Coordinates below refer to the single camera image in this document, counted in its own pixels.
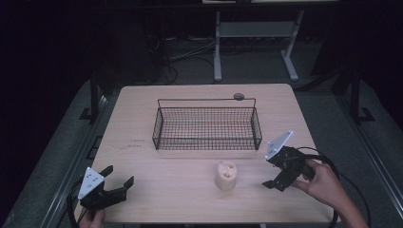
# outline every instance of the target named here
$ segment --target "table leg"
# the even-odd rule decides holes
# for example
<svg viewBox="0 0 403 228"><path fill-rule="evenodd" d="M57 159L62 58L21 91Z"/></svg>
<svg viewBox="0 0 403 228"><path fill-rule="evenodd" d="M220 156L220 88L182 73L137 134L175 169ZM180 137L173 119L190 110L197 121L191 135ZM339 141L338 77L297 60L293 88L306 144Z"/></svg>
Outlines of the table leg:
<svg viewBox="0 0 403 228"><path fill-rule="evenodd" d="M290 56L291 56L291 51L293 50L293 47L294 47L294 43L296 42L296 39L297 39L299 26L300 26L301 21L302 21L303 13L304 13L304 10L300 10L298 12L296 21L295 21L295 23L293 25L293 28L291 30L290 43L289 43L287 49L284 49L284 50L281 51L282 59L284 60L284 64L287 67L288 74L290 75L290 78L293 81L297 81L298 76L297 76L296 70L294 69L294 65L293 65L293 62L291 61Z"/></svg>
<svg viewBox="0 0 403 228"><path fill-rule="evenodd" d="M220 12L217 12L216 21L216 51L214 52L214 81L220 82L221 77L221 59L220 59Z"/></svg>

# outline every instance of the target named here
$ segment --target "wooden table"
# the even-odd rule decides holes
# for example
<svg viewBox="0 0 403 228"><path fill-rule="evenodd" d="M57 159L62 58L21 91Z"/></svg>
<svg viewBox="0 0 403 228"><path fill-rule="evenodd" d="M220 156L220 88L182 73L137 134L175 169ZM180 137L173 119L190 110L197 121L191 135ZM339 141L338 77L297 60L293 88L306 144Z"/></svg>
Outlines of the wooden table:
<svg viewBox="0 0 403 228"><path fill-rule="evenodd" d="M156 150L152 142L158 99L256 98L262 143L259 150ZM120 223L266 223L329 222L333 209L289 187L265 188L279 169L264 159L267 142L294 130L288 146L315 147L288 85L130 86L122 89L92 168L114 171L105 190L121 187L131 176L127 201L107 208L107 222ZM215 184L217 165L238 168L233 190Z"/></svg>

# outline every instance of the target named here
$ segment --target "black wire basket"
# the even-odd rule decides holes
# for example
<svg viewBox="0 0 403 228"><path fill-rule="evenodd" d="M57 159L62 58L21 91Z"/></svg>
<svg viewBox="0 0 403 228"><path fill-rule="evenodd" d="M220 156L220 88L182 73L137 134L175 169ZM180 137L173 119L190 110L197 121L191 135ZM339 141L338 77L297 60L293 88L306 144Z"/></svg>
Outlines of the black wire basket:
<svg viewBox="0 0 403 228"><path fill-rule="evenodd" d="M253 106L225 106L218 102ZM161 106L169 101L169 106ZM203 102L212 106L188 106ZM160 99L152 140L164 150L258 150L261 131L256 99Z"/></svg>

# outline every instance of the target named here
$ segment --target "human hand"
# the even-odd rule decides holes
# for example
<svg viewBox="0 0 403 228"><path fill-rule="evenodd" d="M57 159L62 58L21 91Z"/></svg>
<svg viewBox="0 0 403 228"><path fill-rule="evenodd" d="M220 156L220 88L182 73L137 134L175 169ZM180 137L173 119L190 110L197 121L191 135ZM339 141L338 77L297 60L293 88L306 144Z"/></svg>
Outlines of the human hand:
<svg viewBox="0 0 403 228"><path fill-rule="evenodd" d="M106 218L106 210L98 210L93 217L89 211L84 213L83 218L80 220L80 228L102 228Z"/></svg>
<svg viewBox="0 0 403 228"><path fill-rule="evenodd" d="M355 204L350 200L340 181L328 164L320 164L306 160L306 164L315 171L315 176L309 182L295 180L292 186L299 188L316 200L333 207L345 223L346 227L363 227L368 225Z"/></svg>
<svg viewBox="0 0 403 228"><path fill-rule="evenodd" d="M305 162L314 169L314 178L308 180L309 182L295 180L292 186L299 188L309 196L336 210L342 206L346 200L350 200L328 164L320 164L313 160L306 160Z"/></svg>

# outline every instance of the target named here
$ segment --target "dark background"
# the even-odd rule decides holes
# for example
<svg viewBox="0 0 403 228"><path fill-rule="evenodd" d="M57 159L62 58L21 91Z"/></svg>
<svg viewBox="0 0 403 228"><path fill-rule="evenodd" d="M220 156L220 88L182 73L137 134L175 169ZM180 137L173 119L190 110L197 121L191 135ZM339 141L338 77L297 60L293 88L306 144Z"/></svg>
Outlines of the dark background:
<svg viewBox="0 0 403 228"><path fill-rule="evenodd" d="M325 74L340 65L359 66L362 78L402 127L400 5L397 1L343 1L334 14L308 9L298 39L326 38L313 74ZM96 1L0 2L2 223L74 95L94 72L100 75L104 93L124 84L148 84L159 77L159 58L148 55L145 33L161 35L163 28L166 35L180 38L189 33L214 34L214 12L166 12L161 23L159 13L97 7ZM323 13L329 13L329 21L316 20ZM284 11L272 15L280 18ZM135 37L135 44L127 37ZM125 45L131 45L133 52L122 48ZM132 60L144 67L131 65ZM125 74L137 77L119 79ZM116 79L124 82L115 85Z"/></svg>

